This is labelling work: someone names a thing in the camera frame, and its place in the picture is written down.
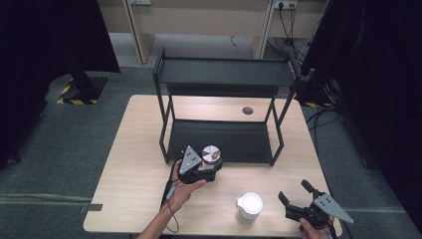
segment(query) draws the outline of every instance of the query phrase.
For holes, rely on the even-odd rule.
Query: power strip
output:
[[[276,1],[274,4],[275,9],[280,9],[279,4],[283,3],[283,9],[282,10],[291,10],[296,9],[298,7],[298,0],[282,0],[282,1]]]

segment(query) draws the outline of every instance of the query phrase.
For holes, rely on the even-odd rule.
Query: human hand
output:
[[[187,200],[189,200],[190,195],[192,194],[194,190],[202,187],[203,185],[207,183],[205,179],[196,181],[192,184],[185,184],[181,182],[178,178],[178,173],[177,173],[180,163],[181,163],[181,159],[176,161],[173,167],[173,172],[172,172],[172,177],[171,177],[171,181],[173,182],[171,183],[171,185],[175,186],[175,190],[173,192],[173,195],[171,195],[168,203],[170,204],[171,210],[173,212],[178,211],[183,206],[183,204]]]
[[[334,221],[332,216],[329,216],[329,223]],[[301,225],[304,227],[304,234],[302,236],[303,239],[331,239],[331,233],[329,225],[325,225],[322,229],[316,230],[313,226],[307,221],[305,218],[301,218],[299,220]]]

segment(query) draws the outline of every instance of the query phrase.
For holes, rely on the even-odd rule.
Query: wooden table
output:
[[[263,118],[267,99],[174,97],[178,118],[256,120]],[[277,100],[283,107],[284,100]],[[243,107],[254,113],[246,116]],[[165,164],[158,145],[162,118],[156,96],[133,96],[125,111],[110,150],[92,204],[101,211],[89,211],[84,228],[89,232],[139,233],[159,210],[171,163]],[[275,131],[270,140],[277,146]],[[282,190],[297,206],[309,206],[312,196],[301,186],[308,180],[328,192],[314,145],[300,105],[292,102],[282,124],[285,147],[273,167],[267,163],[225,163],[214,182],[195,191],[176,213],[179,234],[227,236],[300,236],[300,224],[285,217],[278,199]],[[252,225],[237,220],[236,201],[246,192],[258,193],[264,207]],[[170,221],[170,228],[175,228]],[[337,235],[341,227],[336,220]]]

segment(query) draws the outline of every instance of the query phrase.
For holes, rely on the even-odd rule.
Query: shelf top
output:
[[[164,57],[158,71],[161,84],[291,87],[287,61]]]

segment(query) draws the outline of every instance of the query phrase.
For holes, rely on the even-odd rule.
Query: cabinet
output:
[[[165,162],[179,158],[187,145],[195,150],[216,145],[226,162],[273,166],[284,146],[280,127],[293,98],[295,82],[299,80],[298,72],[290,57],[284,61],[178,58],[166,56],[162,49],[152,74],[163,121],[159,144]],[[168,92],[166,108],[161,87]],[[278,114],[275,99],[280,88],[289,89],[289,95]],[[174,96],[265,98],[269,99],[269,105],[264,106],[268,110],[264,120],[259,121],[178,119]],[[268,137],[269,120],[274,121],[279,139],[274,154]],[[164,137],[170,122],[166,148]]]

